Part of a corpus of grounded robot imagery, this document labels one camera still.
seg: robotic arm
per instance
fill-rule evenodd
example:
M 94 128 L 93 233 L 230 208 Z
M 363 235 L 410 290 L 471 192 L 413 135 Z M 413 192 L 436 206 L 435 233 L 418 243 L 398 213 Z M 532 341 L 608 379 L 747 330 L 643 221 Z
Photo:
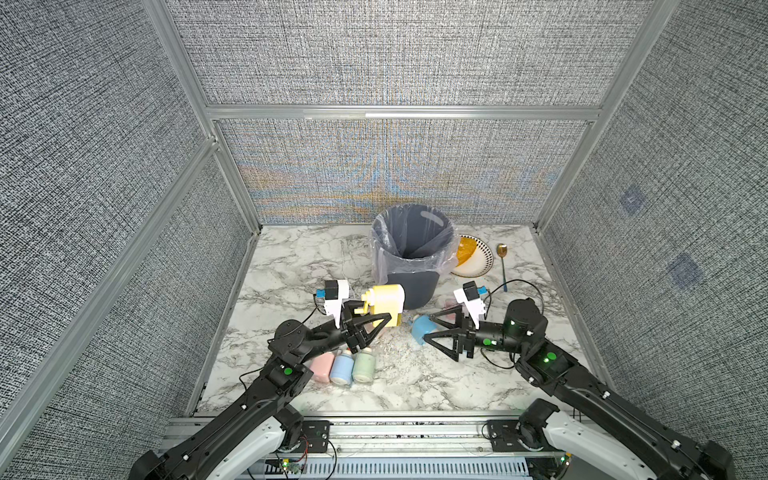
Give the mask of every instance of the robotic arm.
M 280 324 L 269 341 L 272 356 L 259 377 L 231 406 L 194 436 L 161 457 L 149 451 L 133 465 L 129 480 L 232 480 L 257 459 L 271 452 L 291 451 L 300 443 L 303 417 L 289 405 L 312 377 L 303 363 L 346 344 L 356 353 L 371 344 L 392 319 L 389 313 L 355 314 L 363 306 L 344 301 L 344 289 L 326 282 L 327 300 L 341 300 L 334 320 L 309 329 L 296 320 Z M 504 322 L 483 320 L 480 292 L 466 283 L 457 300 L 462 305 L 434 313 L 430 319 L 446 330 L 424 335 L 424 340 L 456 362 L 462 353 L 474 356 L 475 347 L 519 354 L 515 368 L 529 383 L 583 412 L 614 439 L 574 421 L 543 399 L 535 400 L 514 423 L 489 426 L 495 445 L 519 444 L 532 451 L 549 445 L 606 471 L 615 478 L 663 480 L 733 480 L 730 453 L 715 442 L 697 444 L 661 425 L 612 392 L 563 349 L 545 337 L 547 319 L 531 299 L 509 303 Z M 440 317 L 455 314 L 448 323 Z M 367 323 L 383 320 L 370 333 Z M 452 348 L 439 338 L 452 339 Z
M 326 291 L 336 291 L 336 281 Z M 231 480 L 257 459 L 300 443 L 303 417 L 289 405 L 312 378 L 303 363 L 347 345 L 356 353 L 367 347 L 391 320 L 389 313 L 357 315 L 363 302 L 348 300 L 336 319 L 310 329 L 297 320 L 277 327 L 269 342 L 272 356 L 243 395 L 194 436 L 158 458 L 149 451 L 133 465 L 129 480 Z M 370 333 L 367 323 L 382 322 Z
M 469 302 L 479 298 L 475 282 L 464 284 L 463 296 Z M 454 323 L 440 319 L 451 313 Z M 550 342 L 545 337 L 547 319 L 532 299 L 510 302 L 503 323 L 482 321 L 483 313 L 475 314 L 476 319 L 467 318 L 461 305 L 437 312 L 430 319 L 446 330 L 428 333 L 424 340 L 456 362 L 461 353 L 472 358 L 476 346 L 519 354 L 515 369 L 524 379 L 583 412 L 618 442 L 574 421 L 543 399 L 528 407 L 515 432 L 500 432 L 508 439 L 530 450 L 549 444 L 573 452 L 615 478 L 734 478 L 731 455 L 722 446 L 712 441 L 697 444 L 660 424 Z M 451 349 L 435 340 L 445 337 L 452 338 Z

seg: gray trash can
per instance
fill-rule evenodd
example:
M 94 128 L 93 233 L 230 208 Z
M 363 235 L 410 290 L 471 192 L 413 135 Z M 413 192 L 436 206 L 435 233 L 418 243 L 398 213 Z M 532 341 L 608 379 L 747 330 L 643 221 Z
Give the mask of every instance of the gray trash can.
M 399 283 L 404 308 L 426 305 L 438 279 L 458 261 L 459 237 L 453 223 L 436 208 L 419 204 L 390 207 L 373 221 L 373 279 L 377 285 Z

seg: golden spoon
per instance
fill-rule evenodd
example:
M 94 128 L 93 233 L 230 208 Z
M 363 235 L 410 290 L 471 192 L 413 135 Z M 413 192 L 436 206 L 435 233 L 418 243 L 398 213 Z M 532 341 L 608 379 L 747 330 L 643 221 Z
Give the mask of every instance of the golden spoon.
M 499 257 L 502 259 L 502 285 L 504 285 L 504 291 L 507 291 L 507 270 L 504 268 L 504 257 L 507 256 L 507 246 L 503 243 L 500 243 L 499 245 L 496 245 L 496 253 L 498 253 Z

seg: gray textured wall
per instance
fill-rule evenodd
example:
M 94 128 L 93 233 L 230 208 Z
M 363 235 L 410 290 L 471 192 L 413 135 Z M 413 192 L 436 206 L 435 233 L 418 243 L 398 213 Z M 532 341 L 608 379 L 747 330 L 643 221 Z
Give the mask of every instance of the gray textured wall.
M 180 416 L 250 231 L 211 159 L 3 480 L 125 478 Z
M 4 2 L 0 415 L 197 149 L 139 0 Z
M 215 104 L 599 104 L 652 0 L 170 0 Z
M 683 0 L 545 240 L 620 393 L 765 478 L 768 3 Z
M 211 104 L 596 106 L 652 3 L 168 7 Z M 536 220 L 581 134 L 575 124 L 233 121 L 224 137 L 264 223 L 372 221 L 403 201 L 458 221 L 518 223 Z
M 370 222 L 426 202 L 454 221 L 533 222 L 581 121 L 221 121 L 264 223 Z

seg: marble tabletop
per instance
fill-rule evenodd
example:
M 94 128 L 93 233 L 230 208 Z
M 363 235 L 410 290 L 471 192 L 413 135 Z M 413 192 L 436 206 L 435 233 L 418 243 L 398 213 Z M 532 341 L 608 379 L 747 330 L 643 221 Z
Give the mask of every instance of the marble tabletop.
M 539 286 L 549 320 L 548 338 L 588 366 L 530 228 L 475 225 L 458 226 L 458 231 L 480 238 L 492 249 L 497 243 L 507 244 L 507 279 L 522 278 Z M 197 407 L 199 414 L 218 413 L 242 394 L 237 377 L 264 364 L 269 356 L 266 340 L 281 322 L 304 319 L 312 311 L 312 294 L 323 287 L 324 280 L 348 279 L 355 298 L 373 285 L 369 232 L 370 225 L 264 227 Z M 489 290 L 496 288 L 502 282 L 499 258 L 488 274 L 473 280 Z M 343 387 L 310 380 L 291 405 L 307 414 L 331 410 L 514 410 L 525 409 L 535 398 L 553 401 L 515 370 L 493 366 L 478 352 L 474 359 L 454 362 L 429 345 L 419 346 L 411 337 L 406 325 L 409 319 L 417 313 L 440 310 L 453 298 L 453 290 L 466 281 L 445 275 L 427 306 L 406 312 L 402 326 L 383 330 L 374 343 L 377 365 L 372 384 Z M 533 288 L 510 283 L 508 293 L 499 290 L 494 294 L 487 320 L 500 323 L 507 304 L 527 296 L 538 304 Z M 330 318 L 315 313 L 307 326 Z M 510 364 L 504 353 L 488 352 L 488 357 L 499 365 Z

